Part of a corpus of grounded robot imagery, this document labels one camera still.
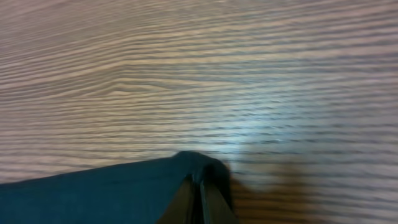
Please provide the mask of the black t-shirt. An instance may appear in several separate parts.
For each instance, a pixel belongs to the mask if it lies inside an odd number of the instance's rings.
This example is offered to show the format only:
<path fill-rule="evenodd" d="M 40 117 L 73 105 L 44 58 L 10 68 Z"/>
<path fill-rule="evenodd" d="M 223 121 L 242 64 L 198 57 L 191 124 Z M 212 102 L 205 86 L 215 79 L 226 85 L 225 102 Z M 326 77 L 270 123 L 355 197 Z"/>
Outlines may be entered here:
<path fill-rule="evenodd" d="M 233 211 L 228 168 L 217 159 L 182 151 L 163 159 L 3 184 L 1 222 L 156 223 L 188 175 L 195 187 L 193 223 L 204 223 L 204 181 L 216 185 Z"/>

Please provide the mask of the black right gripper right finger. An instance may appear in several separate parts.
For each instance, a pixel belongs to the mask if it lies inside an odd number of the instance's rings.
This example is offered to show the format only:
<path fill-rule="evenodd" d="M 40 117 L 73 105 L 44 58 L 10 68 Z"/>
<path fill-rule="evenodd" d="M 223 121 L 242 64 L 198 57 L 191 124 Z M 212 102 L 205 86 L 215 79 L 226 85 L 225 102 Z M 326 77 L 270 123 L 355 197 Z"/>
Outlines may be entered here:
<path fill-rule="evenodd" d="M 215 184 L 200 185 L 204 224 L 238 224 L 238 219 Z"/>

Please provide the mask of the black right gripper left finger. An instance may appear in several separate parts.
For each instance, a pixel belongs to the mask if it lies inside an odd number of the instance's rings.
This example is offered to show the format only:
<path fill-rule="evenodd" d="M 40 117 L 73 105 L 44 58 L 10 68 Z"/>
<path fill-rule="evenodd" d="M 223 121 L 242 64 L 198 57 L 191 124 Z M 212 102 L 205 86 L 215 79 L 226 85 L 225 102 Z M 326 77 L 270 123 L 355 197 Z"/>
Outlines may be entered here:
<path fill-rule="evenodd" d="M 195 187 L 192 176 L 188 175 L 156 224 L 192 224 L 194 204 Z"/>

